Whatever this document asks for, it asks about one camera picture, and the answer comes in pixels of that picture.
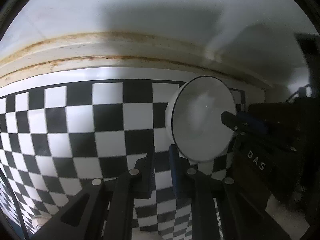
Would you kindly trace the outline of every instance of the checkerboard pattern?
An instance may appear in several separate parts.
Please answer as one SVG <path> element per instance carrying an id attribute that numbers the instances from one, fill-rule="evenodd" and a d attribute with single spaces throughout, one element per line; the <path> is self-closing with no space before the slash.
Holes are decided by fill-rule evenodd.
<path id="1" fill-rule="evenodd" d="M 175 199 L 164 113 L 184 84 L 159 80 L 83 81 L 32 88 L 0 99 L 0 168 L 34 233 L 34 215 L 54 215 L 94 178 L 118 177 L 156 147 L 156 183 L 149 200 L 135 199 L 133 228 L 163 239 L 191 239 L 191 200 Z M 238 110 L 244 91 L 233 90 Z M 215 179 L 225 177 L 232 153 L 191 163 Z M 3 182 L 0 205 L 19 224 Z"/>

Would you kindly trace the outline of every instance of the silver screw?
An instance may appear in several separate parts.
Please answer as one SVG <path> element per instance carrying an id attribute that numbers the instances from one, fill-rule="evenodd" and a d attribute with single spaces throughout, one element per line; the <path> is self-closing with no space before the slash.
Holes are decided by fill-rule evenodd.
<path id="1" fill-rule="evenodd" d="M 101 179 L 98 179 L 98 178 L 93 179 L 93 180 L 91 181 L 92 185 L 94 185 L 94 186 L 100 185 L 101 182 L 102 182 L 102 180 L 101 180 Z"/>
<path id="2" fill-rule="evenodd" d="M 194 175 L 194 174 L 196 174 L 196 170 L 194 169 L 194 168 L 190 168 L 190 169 L 187 169 L 187 173 L 189 174 L 189 175 Z"/>
<path id="3" fill-rule="evenodd" d="M 129 170 L 130 175 L 138 175 L 139 174 L 139 170 L 138 169 L 131 169 Z"/>
<path id="4" fill-rule="evenodd" d="M 230 177 L 226 177 L 224 178 L 224 183 L 228 184 L 228 185 L 232 185 L 235 181 L 233 180 L 233 178 Z"/>

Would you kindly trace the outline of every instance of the cable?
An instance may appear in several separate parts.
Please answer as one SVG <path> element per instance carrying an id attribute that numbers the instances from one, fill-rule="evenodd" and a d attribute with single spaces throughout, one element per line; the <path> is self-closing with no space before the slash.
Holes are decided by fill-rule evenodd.
<path id="1" fill-rule="evenodd" d="M 307 84 L 307 85 L 305 85 L 305 86 L 303 86 L 304 88 L 308 88 L 308 87 L 311 87 L 311 85 L 310 84 Z M 291 98 L 293 98 L 296 94 L 298 94 L 299 93 L 299 90 L 297 90 L 297 91 L 295 91 L 291 96 L 289 96 L 287 99 L 286 99 L 286 103 L 287 102 L 289 102 L 289 100 L 291 99 Z"/>
<path id="2" fill-rule="evenodd" d="M 23 236 L 24 236 L 25 240 L 30 240 L 28 232 L 27 232 L 27 229 L 26 229 L 26 225 L 24 224 L 24 220 L 23 220 L 23 217 L 22 217 L 22 212 L 21 212 L 18 200 L 16 198 L 16 195 L 14 194 L 8 179 L 6 178 L 6 176 L 4 175 L 4 173 L 2 172 L 1 169 L 0 169 L 0 177 L 1 177 L 2 181 L 4 182 L 5 186 L 8 188 L 8 190 L 10 192 L 10 195 L 12 197 L 14 206 L 15 206 L 15 208 L 17 210 L 17 213 L 18 213 L 18 218 L 19 218 L 19 222 L 20 222 L 21 229 L 22 229 L 22 232 L 23 232 Z"/>

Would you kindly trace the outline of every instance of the person's foot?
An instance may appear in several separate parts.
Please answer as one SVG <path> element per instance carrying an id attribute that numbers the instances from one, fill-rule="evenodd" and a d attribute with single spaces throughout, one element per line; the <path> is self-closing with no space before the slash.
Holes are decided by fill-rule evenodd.
<path id="1" fill-rule="evenodd" d="M 31 223 L 35 230 L 39 230 L 46 222 L 49 221 L 51 217 L 45 217 L 45 216 L 34 216 L 31 220 Z"/>

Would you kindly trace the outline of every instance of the black rim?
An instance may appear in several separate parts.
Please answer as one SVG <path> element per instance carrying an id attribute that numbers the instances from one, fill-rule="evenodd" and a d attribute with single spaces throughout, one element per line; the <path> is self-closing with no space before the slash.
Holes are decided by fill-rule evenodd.
<path id="1" fill-rule="evenodd" d="M 193 82 L 194 80 L 196 80 L 196 79 L 198 79 L 198 78 L 202 78 L 202 77 L 210 77 L 210 78 L 217 79 L 217 80 L 219 80 L 222 84 L 224 84 L 224 85 L 226 86 L 226 88 L 228 88 L 228 86 L 227 86 L 223 81 L 221 81 L 219 78 L 216 78 L 216 77 L 213 77 L 213 76 L 208 76 L 208 75 L 195 77 L 194 79 L 191 79 L 189 82 L 185 83 L 185 84 L 184 84 L 184 87 L 180 90 L 180 92 L 179 92 L 179 94 L 177 95 L 177 98 L 176 98 L 176 100 L 175 100 L 175 102 L 174 102 L 174 104 L 173 104 L 172 114 L 171 114 L 171 134 L 172 134 L 172 138 L 173 138 L 174 144 L 177 146 L 179 152 L 180 152 L 183 156 L 185 156 L 188 160 L 192 160 L 193 162 L 197 162 L 197 163 L 210 162 L 210 161 L 214 160 L 217 156 L 216 156 L 216 157 L 213 157 L 213 158 L 210 159 L 210 160 L 206 160 L 206 161 L 194 160 L 194 159 L 186 156 L 186 155 L 181 151 L 181 149 L 179 148 L 179 146 L 178 146 L 178 144 L 177 144 L 177 141 L 176 141 L 176 139 L 175 139 L 175 137 L 174 137 L 174 133 L 173 133 L 173 113 L 174 113 L 174 109 L 175 109 L 175 107 L 176 107 L 177 101 L 178 101 L 179 96 L 181 95 L 182 91 L 183 91 L 191 82 Z M 235 99 L 233 98 L 233 95 L 232 95 L 232 93 L 231 93 L 231 91 L 230 91 L 229 88 L 228 88 L 228 91 L 229 91 L 229 93 L 230 93 L 230 95 L 231 95 L 231 97 L 232 97 L 232 100 L 233 100 L 234 105 L 236 106 Z M 227 146 L 223 149 L 223 151 L 224 151 L 226 148 L 228 148 L 228 145 L 229 145 L 229 143 L 231 142 L 231 140 L 232 140 L 232 137 L 230 138 Z"/>

